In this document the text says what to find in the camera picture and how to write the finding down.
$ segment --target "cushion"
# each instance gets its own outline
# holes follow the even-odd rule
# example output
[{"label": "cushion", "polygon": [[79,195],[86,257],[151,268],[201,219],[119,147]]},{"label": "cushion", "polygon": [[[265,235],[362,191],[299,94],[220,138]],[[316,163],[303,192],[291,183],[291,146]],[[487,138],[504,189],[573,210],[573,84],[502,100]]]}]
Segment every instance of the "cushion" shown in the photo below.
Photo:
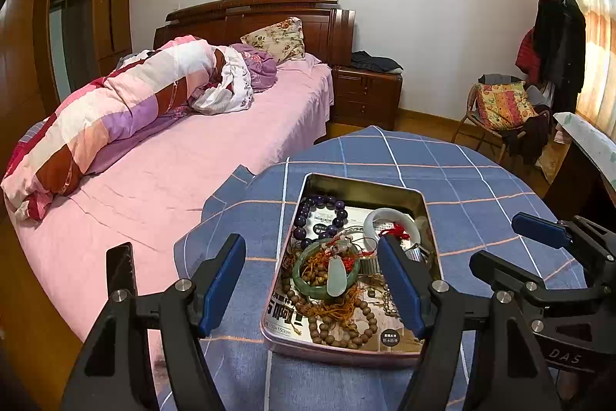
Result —
[{"label": "cushion", "polygon": [[275,59],[276,64],[290,58],[304,58],[302,21],[295,16],[246,34],[241,41],[269,53]]},{"label": "cushion", "polygon": [[477,84],[477,108],[482,122],[496,130],[515,129],[537,115],[524,91],[523,82]]}]

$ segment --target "nightstand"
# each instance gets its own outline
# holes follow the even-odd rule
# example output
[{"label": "nightstand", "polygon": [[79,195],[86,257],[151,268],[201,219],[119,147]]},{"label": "nightstand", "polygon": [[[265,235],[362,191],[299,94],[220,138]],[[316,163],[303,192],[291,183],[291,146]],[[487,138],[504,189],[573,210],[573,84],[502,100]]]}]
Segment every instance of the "nightstand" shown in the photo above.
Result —
[{"label": "nightstand", "polygon": [[402,75],[335,65],[332,76],[336,93],[334,122],[354,126],[374,124],[393,130],[402,90]]}]

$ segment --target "black coat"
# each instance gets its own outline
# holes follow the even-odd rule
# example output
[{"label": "black coat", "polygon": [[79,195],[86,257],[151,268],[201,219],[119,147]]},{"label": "black coat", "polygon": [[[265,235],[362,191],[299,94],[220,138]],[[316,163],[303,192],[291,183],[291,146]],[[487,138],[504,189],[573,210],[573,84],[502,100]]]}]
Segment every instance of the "black coat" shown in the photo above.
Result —
[{"label": "black coat", "polygon": [[541,82],[553,82],[554,112],[575,112],[584,85],[586,20],[575,0],[540,0],[533,47]]}]

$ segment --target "jacket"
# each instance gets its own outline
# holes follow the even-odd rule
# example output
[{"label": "jacket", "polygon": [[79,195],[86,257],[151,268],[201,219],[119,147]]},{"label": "jacket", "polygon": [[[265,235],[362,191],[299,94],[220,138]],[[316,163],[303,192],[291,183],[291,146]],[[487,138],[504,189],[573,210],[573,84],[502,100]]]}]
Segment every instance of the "jacket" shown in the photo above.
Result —
[{"label": "jacket", "polygon": [[540,82],[553,82],[553,112],[575,112],[584,85],[586,20],[575,0],[539,0],[533,32]]},{"label": "jacket", "polygon": [[539,83],[541,59],[533,49],[533,29],[529,30],[524,39],[522,39],[520,49],[517,52],[516,67],[528,75],[527,83]]}]

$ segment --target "purple pillowcase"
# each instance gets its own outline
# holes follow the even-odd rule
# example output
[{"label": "purple pillowcase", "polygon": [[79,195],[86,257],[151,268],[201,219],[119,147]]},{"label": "purple pillowcase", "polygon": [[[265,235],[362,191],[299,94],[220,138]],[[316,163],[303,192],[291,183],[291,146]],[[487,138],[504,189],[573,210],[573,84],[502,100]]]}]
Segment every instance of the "purple pillowcase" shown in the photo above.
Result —
[{"label": "purple pillowcase", "polygon": [[276,60],[272,55],[248,44],[232,44],[231,47],[244,59],[255,93],[265,91],[276,83]]}]

